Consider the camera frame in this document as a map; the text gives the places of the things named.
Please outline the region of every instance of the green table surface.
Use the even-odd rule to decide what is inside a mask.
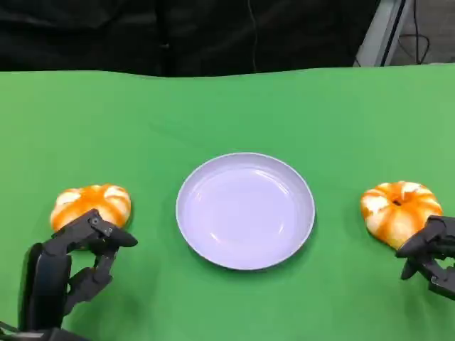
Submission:
[[[57,194],[115,183],[134,203],[112,284],[64,327],[93,340],[451,340],[455,302],[401,281],[366,231],[360,195],[424,183],[455,215],[455,66],[307,70],[206,79],[106,72],[0,74],[0,320],[17,322],[23,255]],[[317,223],[280,266],[229,271],[197,256],[174,207],[224,153],[266,153],[313,191]],[[92,263],[74,255],[74,270]]]

